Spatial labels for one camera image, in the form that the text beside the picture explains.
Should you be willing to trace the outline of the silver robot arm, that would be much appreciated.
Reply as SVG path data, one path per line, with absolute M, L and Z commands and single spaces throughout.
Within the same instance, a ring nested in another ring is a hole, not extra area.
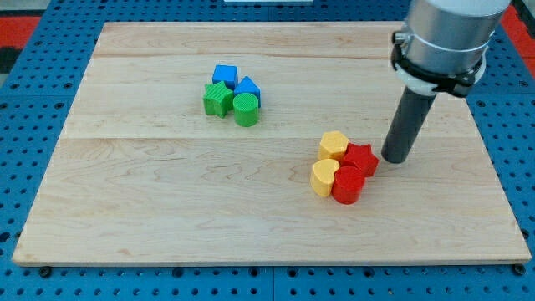
M 488 44 L 509 0 L 413 0 L 393 32 L 391 63 L 414 93 L 467 96 L 486 69 Z

